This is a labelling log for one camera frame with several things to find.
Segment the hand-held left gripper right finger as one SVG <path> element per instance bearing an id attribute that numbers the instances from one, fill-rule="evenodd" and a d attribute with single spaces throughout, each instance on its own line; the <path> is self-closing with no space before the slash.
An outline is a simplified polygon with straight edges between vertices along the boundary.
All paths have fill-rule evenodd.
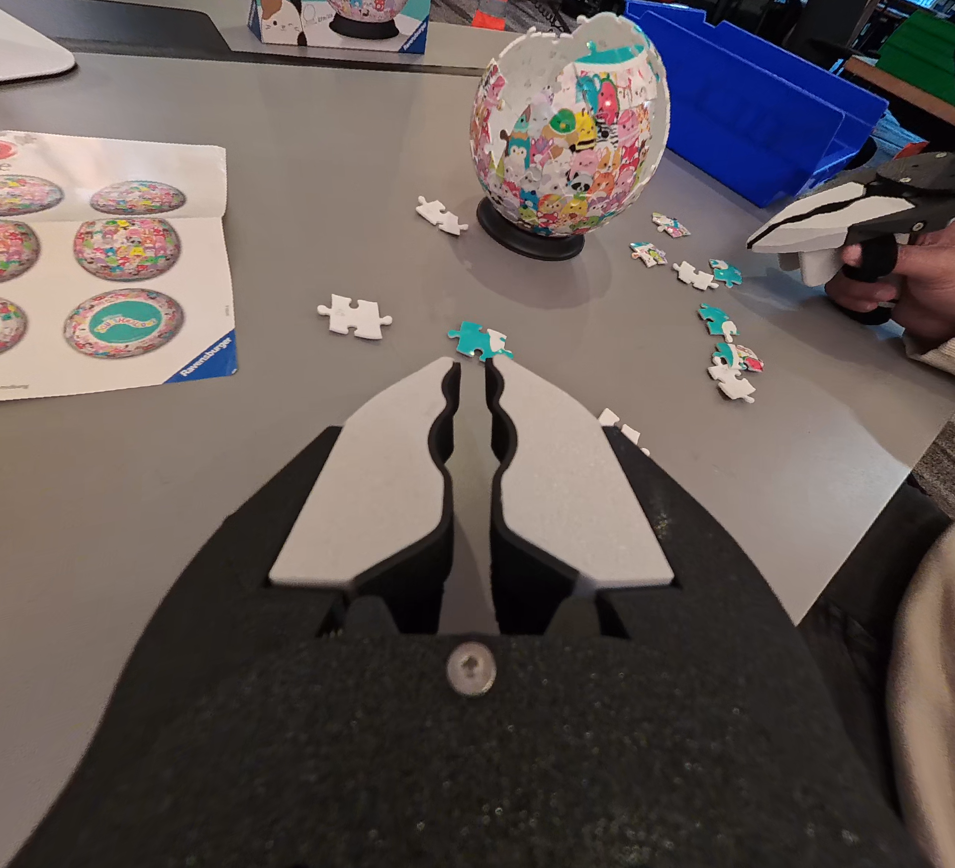
<path id="1" fill-rule="evenodd" d="M 498 468 L 489 540 L 503 635 L 542 635 L 569 599 L 670 588 L 674 571 L 625 456 L 644 453 L 558 386 L 505 356 L 485 365 Z"/>

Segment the black ball stand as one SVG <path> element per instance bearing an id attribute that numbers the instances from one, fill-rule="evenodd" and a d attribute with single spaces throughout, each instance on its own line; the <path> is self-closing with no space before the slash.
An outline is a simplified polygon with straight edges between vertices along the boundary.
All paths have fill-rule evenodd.
<path id="1" fill-rule="evenodd" d="M 509 251 L 545 262 L 563 262 L 577 257 L 585 245 L 584 235 L 554 236 L 524 230 L 502 216 L 484 196 L 477 206 L 477 220 L 483 230 Z"/>

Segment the colourful puzzle ball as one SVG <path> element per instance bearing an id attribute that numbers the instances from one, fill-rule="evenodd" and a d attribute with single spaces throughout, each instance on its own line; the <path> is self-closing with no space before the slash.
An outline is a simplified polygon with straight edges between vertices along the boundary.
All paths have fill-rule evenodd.
<path id="1" fill-rule="evenodd" d="M 670 119 L 655 45 L 632 20 L 603 13 L 570 34 L 529 31 L 492 59 L 469 146 L 495 216 L 558 240 L 595 230 L 640 196 Z"/>

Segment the person's right forearm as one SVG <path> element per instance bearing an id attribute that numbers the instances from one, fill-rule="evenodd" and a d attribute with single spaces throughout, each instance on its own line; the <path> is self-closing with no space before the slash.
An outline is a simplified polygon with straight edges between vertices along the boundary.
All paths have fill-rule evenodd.
<path id="1" fill-rule="evenodd" d="M 913 337 L 906 332 L 902 335 L 902 342 L 909 359 L 954 376 L 954 337 L 937 347 L 930 348 L 925 340 Z"/>

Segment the white rounded object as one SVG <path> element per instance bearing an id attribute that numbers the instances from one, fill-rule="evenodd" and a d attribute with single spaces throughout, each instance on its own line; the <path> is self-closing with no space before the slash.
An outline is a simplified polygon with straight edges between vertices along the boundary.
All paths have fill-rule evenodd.
<path id="1" fill-rule="evenodd" d="M 1 11 L 1 84 L 62 76 L 77 67 L 66 48 Z"/>

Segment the person's black trousers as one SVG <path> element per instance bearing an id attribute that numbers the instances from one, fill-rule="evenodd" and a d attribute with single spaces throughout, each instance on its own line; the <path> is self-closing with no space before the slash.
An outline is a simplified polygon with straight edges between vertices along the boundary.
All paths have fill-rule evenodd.
<path id="1" fill-rule="evenodd" d="M 886 659 L 904 594 L 951 523 L 913 477 L 901 484 L 798 626 L 820 668 Z"/>

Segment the blue storage bin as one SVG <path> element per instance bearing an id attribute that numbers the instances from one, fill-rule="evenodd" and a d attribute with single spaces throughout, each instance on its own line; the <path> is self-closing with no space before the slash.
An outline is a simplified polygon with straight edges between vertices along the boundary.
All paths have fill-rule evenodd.
<path id="1" fill-rule="evenodd" d="M 842 171 L 888 102 L 703 10 L 628 0 L 670 92 L 668 148 L 752 204 L 796 197 Z"/>

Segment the paper instruction sheet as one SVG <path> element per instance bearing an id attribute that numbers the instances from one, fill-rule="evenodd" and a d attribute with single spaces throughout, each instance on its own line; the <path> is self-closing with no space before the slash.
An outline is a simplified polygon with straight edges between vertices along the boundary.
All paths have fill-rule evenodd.
<path id="1" fill-rule="evenodd" d="M 2 401 L 237 372 L 223 147 L 1 140 Z"/>

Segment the teal white puzzle piece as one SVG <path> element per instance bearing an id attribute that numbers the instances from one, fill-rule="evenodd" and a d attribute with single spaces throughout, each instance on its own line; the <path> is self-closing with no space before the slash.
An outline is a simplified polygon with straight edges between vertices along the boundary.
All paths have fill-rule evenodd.
<path id="1" fill-rule="evenodd" d="M 734 320 L 727 313 L 709 304 L 701 304 L 697 313 L 711 337 L 731 345 L 734 344 L 738 329 Z"/>

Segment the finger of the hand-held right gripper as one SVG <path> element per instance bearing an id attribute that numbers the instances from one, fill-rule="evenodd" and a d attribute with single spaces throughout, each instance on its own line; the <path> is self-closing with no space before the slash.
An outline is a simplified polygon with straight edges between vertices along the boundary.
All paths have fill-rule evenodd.
<path id="1" fill-rule="evenodd" d="M 817 215 L 838 212 L 850 203 L 863 199 L 867 191 L 867 185 L 861 182 L 842 182 L 821 187 L 782 208 L 770 220 L 769 230 L 798 223 Z"/>
<path id="2" fill-rule="evenodd" d="M 913 208 L 911 201 L 902 198 L 865 196 L 840 211 L 772 230 L 769 230 L 768 221 L 750 236 L 746 248 L 757 254 L 800 254 L 836 249 L 846 244 L 851 226 L 908 213 Z"/>

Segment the person's cream hoodie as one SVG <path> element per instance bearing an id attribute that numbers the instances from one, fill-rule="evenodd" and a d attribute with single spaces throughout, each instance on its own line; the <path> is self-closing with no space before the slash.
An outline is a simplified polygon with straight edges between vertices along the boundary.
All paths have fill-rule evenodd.
<path id="1" fill-rule="evenodd" d="M 954 865 L 954 526 L 934 542 L 894 623 L 886 691 L 903 821 L 933 866 Z"/>

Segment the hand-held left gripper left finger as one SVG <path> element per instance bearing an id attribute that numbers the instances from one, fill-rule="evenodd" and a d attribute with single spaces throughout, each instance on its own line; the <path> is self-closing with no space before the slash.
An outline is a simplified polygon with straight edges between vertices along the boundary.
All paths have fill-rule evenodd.
<path id="1" fill-rule="evenodd" d="M 435 634 L 453 563 L 460 365 L 440 357 L 339 429 L 269 571 L 274 587 L 379 597 L 399 631 Z"/>

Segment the white double puzzle piece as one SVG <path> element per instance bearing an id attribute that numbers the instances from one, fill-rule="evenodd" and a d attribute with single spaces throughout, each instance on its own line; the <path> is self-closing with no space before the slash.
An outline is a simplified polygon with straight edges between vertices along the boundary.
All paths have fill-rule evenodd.
<path id="1" fill-rule="evenodd" d="M 333 294 L 331 304 L 319 305 L 316 312 L 328 319 L 328 330 L 332 334 L 353 335 L 364 340 L 381 340 L 383 328 L 392 325 L 391 315 L 382 315 L 376 302 L 353 302 L 339 294 Z"/>
<path id="2" fill-rule="evenodd" d="M 739 369 L 725 364 L 714 364 L 708 368 L 708 373 L 720 392 L 728 399 L 742 400 L 748 404 L 756 402 L 755 386 L 743 376 Z"/>

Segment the green storage bins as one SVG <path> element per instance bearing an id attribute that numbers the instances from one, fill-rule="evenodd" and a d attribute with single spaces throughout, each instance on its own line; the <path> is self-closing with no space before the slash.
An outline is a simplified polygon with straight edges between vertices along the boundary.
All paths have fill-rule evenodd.
<path id="1" fill-rule="evenodd" d="M 879 50 L 876 67 L 954 103 L 954 23 L 926 11 L 910 15 Z"/>

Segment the person's right hand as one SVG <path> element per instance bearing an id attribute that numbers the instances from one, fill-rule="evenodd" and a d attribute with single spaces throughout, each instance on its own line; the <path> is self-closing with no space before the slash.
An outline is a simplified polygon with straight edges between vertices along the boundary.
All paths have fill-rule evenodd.
<path id="1" fill-rule="evenodd" d="M 900 246 L 887 278 L 859 282 L 840 271 L 825 285 L 825 292 L 855 313 L 890 305 L 892 319 L 916 351 L 942 347 L 954 337 L 954 225 Z"/>

